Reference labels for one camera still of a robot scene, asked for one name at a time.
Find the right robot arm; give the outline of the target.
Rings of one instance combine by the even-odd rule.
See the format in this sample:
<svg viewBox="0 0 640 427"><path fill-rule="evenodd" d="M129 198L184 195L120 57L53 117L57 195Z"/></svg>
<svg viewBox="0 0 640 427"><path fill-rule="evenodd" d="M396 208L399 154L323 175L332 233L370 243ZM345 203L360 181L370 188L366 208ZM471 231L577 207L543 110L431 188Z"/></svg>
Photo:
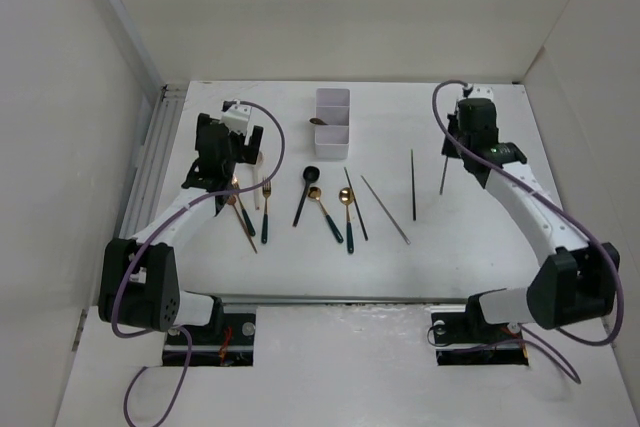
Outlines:
<svg viewBox="0 0 640 427"><path fill-rule="evenodd" d="M528 159L511 142L499 141L492 100L458 101L448 117L443 153L465 170L508 212L540 265L531 284L475 294L463 316L465 333L487 340L500 324L528 324L550 330L611 313L619 265L616 249L597 247L541 191Z"/></svg>

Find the dark green chopstick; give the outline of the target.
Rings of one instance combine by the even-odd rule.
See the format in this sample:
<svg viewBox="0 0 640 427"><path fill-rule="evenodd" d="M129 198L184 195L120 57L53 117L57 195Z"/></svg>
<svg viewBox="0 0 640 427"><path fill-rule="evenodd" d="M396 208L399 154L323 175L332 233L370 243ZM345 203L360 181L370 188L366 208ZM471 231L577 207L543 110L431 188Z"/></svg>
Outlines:
<svg viewBox="0 0 640 427"><path fill-rule="evenodd" d="M417 221L417 202L416 202L416 180L415 180L415 163L414 150L410 149L410 168L411 168L411 202L412 202L412 220Z"/></svg>

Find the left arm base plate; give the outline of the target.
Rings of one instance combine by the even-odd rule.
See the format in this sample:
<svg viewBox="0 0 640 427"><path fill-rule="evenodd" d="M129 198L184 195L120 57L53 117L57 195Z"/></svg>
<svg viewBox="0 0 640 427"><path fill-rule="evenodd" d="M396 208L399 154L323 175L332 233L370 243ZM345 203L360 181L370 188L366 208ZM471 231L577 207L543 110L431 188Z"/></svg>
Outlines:
<svg viewBox="0 0 640 427"><path fill-rule="evenodd" d="M192 338L190 367L251 367L257 330L256 310L232 310L222 327L187 326Z"/></svg>

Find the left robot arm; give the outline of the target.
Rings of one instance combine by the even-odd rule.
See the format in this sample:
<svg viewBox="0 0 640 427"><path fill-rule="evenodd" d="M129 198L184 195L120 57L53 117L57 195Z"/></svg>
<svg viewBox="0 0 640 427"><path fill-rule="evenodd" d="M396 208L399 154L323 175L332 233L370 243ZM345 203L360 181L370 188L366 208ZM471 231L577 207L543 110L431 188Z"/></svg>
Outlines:
<svg viewBox="0 0 640 427"><path fill-rule="evenodd" d="M197 158L170 206L133 237L107 244L98 300L102 321L156 332L188 325L205 344L223 334L221 301L181 289L177 269L179 251L231 197L235 167L254 165L258 157L263 128L247 131L252 108L223 107L219 119L198 116Z"/></svg>

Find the brown spoon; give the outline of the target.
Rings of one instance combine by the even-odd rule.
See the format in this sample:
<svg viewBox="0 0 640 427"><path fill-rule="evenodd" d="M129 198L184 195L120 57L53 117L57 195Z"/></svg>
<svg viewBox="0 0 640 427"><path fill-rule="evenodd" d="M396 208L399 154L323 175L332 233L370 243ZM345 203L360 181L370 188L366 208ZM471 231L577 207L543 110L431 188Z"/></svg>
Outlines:
<svg viewBox="0 0 640 427"><path fill-rule="evenodd" d="M317 117L310 118L309 122L311 124L313 124L313 125L316 125L316 126L327 126L327 123L325 121L323 121L322 119L317 118Z"/></svg>

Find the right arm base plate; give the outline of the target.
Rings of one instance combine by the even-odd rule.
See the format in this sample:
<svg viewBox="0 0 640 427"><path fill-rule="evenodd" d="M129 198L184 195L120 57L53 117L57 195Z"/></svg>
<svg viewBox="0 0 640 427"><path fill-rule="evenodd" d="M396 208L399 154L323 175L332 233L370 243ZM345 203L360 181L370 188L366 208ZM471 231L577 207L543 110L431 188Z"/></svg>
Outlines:
<svg viewBox="0 0 640 427"><path fill-rule="evenodd" d="M506 324L472 327L462 311L431 311L427 340L438 366L528 366L522 334Z"/></svg>

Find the brown grey chopstick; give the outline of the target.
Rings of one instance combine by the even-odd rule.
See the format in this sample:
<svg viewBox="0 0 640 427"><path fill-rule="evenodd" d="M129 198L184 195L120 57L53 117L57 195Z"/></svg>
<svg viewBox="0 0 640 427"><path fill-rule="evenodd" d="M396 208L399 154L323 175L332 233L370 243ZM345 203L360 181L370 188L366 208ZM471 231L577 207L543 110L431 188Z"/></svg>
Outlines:
<svg viewBox="0 0 640 427"><path fill-rule="evenodd" d="M440 184L439 184L439 195L440 196L442 196L443 193L444 193L446 174L447 174L447 168L448 168L448 161L449 161L449 158L445 156L444 163L443 163L443 169L442 169L442 173L441 173L441 180L440 180Z"/></svg>

